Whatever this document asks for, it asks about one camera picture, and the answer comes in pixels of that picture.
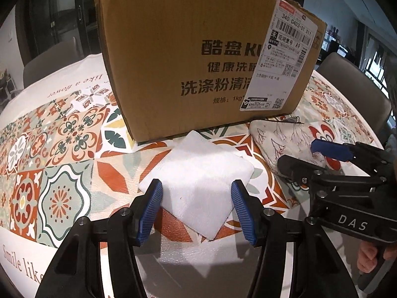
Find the person's right hand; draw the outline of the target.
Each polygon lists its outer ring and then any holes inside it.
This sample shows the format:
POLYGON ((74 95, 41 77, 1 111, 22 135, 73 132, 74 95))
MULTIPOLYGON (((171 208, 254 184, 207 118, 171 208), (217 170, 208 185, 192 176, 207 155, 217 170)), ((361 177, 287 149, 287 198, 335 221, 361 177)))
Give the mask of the person's right hand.
MULTIPOLYGON (((373 243, 362 241, 359 245, 357 256, 358 270, 364 273, 370 273, 377 265, 377 248, 373 243)), ((383 253, 384 260, 393 260, 396 258, 396 244, 388 246, 383 253)))

